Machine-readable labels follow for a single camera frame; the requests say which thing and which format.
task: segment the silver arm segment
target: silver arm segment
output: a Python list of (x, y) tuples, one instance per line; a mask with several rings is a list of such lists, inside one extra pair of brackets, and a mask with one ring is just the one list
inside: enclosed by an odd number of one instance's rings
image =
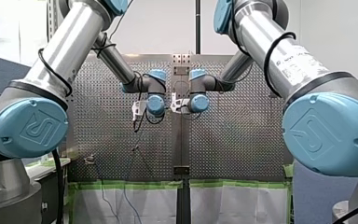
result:
[[(282, 132), (294, 157), (317, 173), (358, 176), (358, 80), (316, 60), (285, 32), (287, 18), (283, 0), (221, 0), (214, 28), (250, 54), (285, 100)], [(240, 59), (237, 53), (225, 71), (241, 67)]]
[(238, 51), (232, 59), (227, 63), (222, 73), (219, 75), (219, 80), (223, 82), (236, 81), (245, 71), (251, 66), (254, 60)]
[(98, 38), (94, 43), (94, 48), (101, 60), (106, 64), (110, 71), (115, 74), (121, 83), (124, 85), (129, 84), (135, 79), (135, 74), (132, 69), (126, 61), (124, 61), (120, 52), (118, 52), (114, 44), (106, 35), (103, 33), (98, 35)]

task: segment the vertical metal post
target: vertical metal post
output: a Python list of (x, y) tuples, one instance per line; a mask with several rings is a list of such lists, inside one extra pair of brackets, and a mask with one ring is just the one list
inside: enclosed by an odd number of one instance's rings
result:
[[(171, 82), (176, 98), (189, 97), (188, 72), (191, 69), (189, 54), (173, 55), (173, 72)], [(183, 187), (177, 190), (176, 224), (191, 224), (190, 203), (190, 158), (189, 158), (189, 127), (188, 120), (180, 114), (172, 115), (172, 145), (174, 147), (173, 173), (175, 180), (181, 180)]]
[(196, 0), (196, 54), (201, 54), (201, 0)]

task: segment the label sticker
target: label sticker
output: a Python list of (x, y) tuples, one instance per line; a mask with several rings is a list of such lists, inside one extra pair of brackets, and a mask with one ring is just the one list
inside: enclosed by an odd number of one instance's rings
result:
[(318, 77), (329, 71), (302, 46), (294, 46), (276, 65), (293, 85), (301, 83), (306, 77)]

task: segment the black cable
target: black cable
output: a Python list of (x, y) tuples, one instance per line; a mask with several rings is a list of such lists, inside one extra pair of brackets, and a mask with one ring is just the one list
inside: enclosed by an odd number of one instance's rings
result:
[[(235, 5), (234, 1), (231, 1), (231, 30), (232, 30), (232, 34), (234, 37), (234, 42), (237, 45), (240, 52), (242, 52), (246, 56), (251, 57), (249, 52), (247, 52), (245, 49), (242, 48), (242, 46), (240, 45), (240, 41), (238, 40), (237, 31), (236, 31), (237, 25), (235, 22), (235, 6), (234, 5)], [(278, 3), (276, 0), (272, 0), (272, 19), (276, 20), (277, 15), (278, 15)]]
[(60, 162), (60, 156), (58, 155), (58, 150), (53, 150), (53, 159), (57, 172), (57, 184), (58, 184), (58, 211), (57, 211), (57, 221), (56, 224), (62, 224), (63, 218), (63, 176), (62, 168)]
[(143, 113), (143, 115), (142, 115), (141, 121), (139, 121), (138, 127), (136, 127), (136, 121), (133, 122), (133, 131), (134, 131), (135, 133), (138, 133), (139, 130), (141, 129), (142, 122), (144, 121), (145, 116), (146, 116), (146, 110), (144, 111), (144, 113)]
[(116, 46), (116, 44), (108, 44), (108, 45), (106, 45), (106, 46), (103, 46), (103, 47), (100, 48), (100, 49), (92, 49), (92, 50), (98, 50), (98, 52), (97, 52), (97, 58), (100, 58), (100, 55), (101, 55), (101, 53), (103, 52), (104, 49), (107, 49), (107, 48), (110, 48), (110, 47), (115, 47), (115, 46)]
[(272, 19), (276, 20), (278, 15), (278, 3), (277, 0), (272, 0)]
[(115, 216), (115, 218), (117, 219), (117, 224), (120, 224), (120, 219), (118, 218), (118, 215), (113, 211), (112, 204), (104, 197), (103, 179), (102, 179), (102, 176), (100, 173), (100, 168), (98, 167), (97, 161), (94, 164), (95, 164), (95, 171), (97, 172), (98, 179), (101, 180), (101, 191), (103, 192), (103, 200), (109, 205), (110, 211), (112, 212), (113, 216)]
[(335, 221), (333, 224), (343, 224), (345, 221), (358, 215), (358, 208), (354, 209), (353, 211), (349, 212), (347, 215), (341, 217), (339, 220)]
[(266, 80), (269, 89), (279, 97), (281, 97), (280, 94), (275, 90), (274, 86), (269, 80), (269, 60), (271, 59), (272, 52), (275, 50), (275, 48), (279, 45), (279, 43), (281, 43), (282, 40), (286, 38), (296, 39), (296, 34), (293, 32), (286, 32), (282, 34), (278, 39), (274, 40), (274, 42), (272, 42), (271, 44), (271, 47), (269, 47), (269, 50), (266, 54), (266, 59), (264, 60), (264, 79)]
[(209, 74), (207, 74), (207, 75), (205, 75), (205, 76), (213, 77), (213, 78), (214, 78), (214, 82), (215, 82), (216, 84), (218, 84), (219, 87), (222, 89), (222, 91), (220, 91), (219, 93), (220, 93), (220, 94), (223, 94), (223, 93), (224, 93), (223, 90), (225, 89), (225, 87), (224, 87), (223, 84), (222, 84), (223, 81), (220, 81), (219, 79), (217, 79), (217, 77), (212, 76), (212, 75), (209, 75)]
[(130, 174), (131, 174), (131, 170), (132, 170), (132, 164), (133, 164), (133, 160), (134, 160), (134, 155), (135, 155), (135, 150), (138, 146), (138, 143), (141, 139), (141, 136), (139, 137), (138, 139), (138, 142), (137, 144), (135, 145), (135, 148), (132, 149), (132, 156), (129, 158), (129, 161), (128, 161), (128, 169), (127, 169), (127, 174), (126, 174), (126, 177), (124, 179), (124, 188), (123, 188), (123, 191), (124, 191), (124, 198), (126, 199), (127, 203), (129, 204), (129, 206), (132, 208), (132, 211), (134, 211), (134, 213), (136, 214), (136, 216), (138, 217), (138, 221), (140, 224), (142, 224), (142, 220), (141, 220), (141, 217), (139, 216), (139, 213), (138, 213), (138, 210), (136, 210), (136, 208), (132, 205), (132, 203), (130, 202), (129, 198), (127, 197), (127, 191), (126, 191), (126, 182), (129, 181), (130, 179)]
[(148, 121), (150, 124), (152, 124), (152, 125), (157, 125), (157, 124), (160, 124), (160, 123), (164, 120), (164, 118), (165, 118), (165, 112), (164, 112), (164, 114), (162, 114), (161, 119), (159, 119), (159, 120), (156, 121), (156, 122), (151, 121), (150, 118), (147, 116), (147, 114), (146, 114), (145, 116), (146, 116), (147, 121)]
[(66, 96), (70, 96), (72, 94), (72, 86), (69, 84), (65, 79), (63, 79), (62, 76), (60, 76), (58, 73), (54, 71), (54, 69), (51, 68), (51, 66), (45, 61), (45, 58), (43, 58), (43, 50), (40, 49), (37, 54), (39, 55), (40, 61), (43, 63), (43, 65), (49, 70), (50, 73), (52, 73), (57, 79), (59, 79), (65, 86), (68, 88), (68, 92), (66, 93)]
[(112, 32), (112, 34), (109, 36), (109, 39), (111, 40), (112, 39), (112, 36), (115, 34), (115, 32), (117, 31), (118, 29), (118, 26), (121, 24), (121, 21), (123, 20), (124, 16), (127, 14), (127, 12), (129, 11), (130, 9), (130, 6), (132, 4), (133, 0), (130, 1), (129, 5), (127, 6), (127, 11), (124, 13), (124, 15), (120, 18), (120, 20), (118, 21), (117, 23), (117, 26), (115, 28), (115, 30)]
[(180, 115), (181, 115), (181, 117), (183, 118), (183, 119), (185, 119), (185, 120), (190, 120), (190, 121), (193, 121), (193, 120), (196, 120), (196, 119), (199, 119), (200, 117), (201, 117), (201, 114), (202, 114), (202, 112), (201, 113), (199, 113), (195, 118), (193, 118), (193, 119), (188, 119), (188, 118), (186, 118), (185, 117), (185, 115), (184, 115), (184, 113), (182, 112), (182, 108), (183, 107), (187, 107), (188, 108), (188, 106), (187, 105), (183, 105), (183, 101), (184, 100), (182, 100), (182, 102), (181, 102), (181, 104), (180, 104)]
[(184, 114), (182, 114), (182, 118), (185, 119), (185, 120), (194, 121), (194, 120), (199, 119), (199, 118), (201, 117), (201, 115), (202, 115), (202, 112), (199, 113), (195, 118), (188, 119), (188, 118), (185, 117)]

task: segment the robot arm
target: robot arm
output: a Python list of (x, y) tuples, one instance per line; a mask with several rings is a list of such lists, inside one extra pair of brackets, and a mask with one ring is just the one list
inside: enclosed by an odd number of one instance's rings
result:
[(165, 82), (167, 75), (159, 69), (152, 69), (147, 74), (138, 74), (132, 71), (121, 54), (105, 34), (99, 34), (94, 44), (97, 57), (101, 58), (106, 66), (116, 75), (122, 84), (122, 90), (126, 93), (147, 92), (147, 101), (134, 103), (132, 113), (134, 121), (136, 115), (142, 116), (144, 111), (156, 118), (165, 113)]
[(358, 176), (358, 80), (318, 62), (284, 31), (287, 18), (282, 0), (222, 0), (214, 28), (245, 48), (285, 100), (283, 138), (294, 157), (324, 175)]
[[(70, 7), (26, 77), (11, 81), (0, 95), (0, 155), (4, 157), (42, 156), (66, 136), (65, 97), (72, 93), (71, 85), (90, 49), (111, 44), (102, 42), (101, 31), (126, 11), (127, 0), (75, 0)], [(165, 87), (161, 87), (164, 82), (156, 78), (165, 81), (165, 74), (160, 71), (151, 71), (138, 90), (133, 87), (135, 84), (131, 85), (138, 83), (138, 77), (115, 48), (101, 50), (101, 56), (123, 83), (125, 92), (153, 92), (149, 99), (165, 92)], [(158, 105), (151, 105), (150, 111), (154, 112)]]

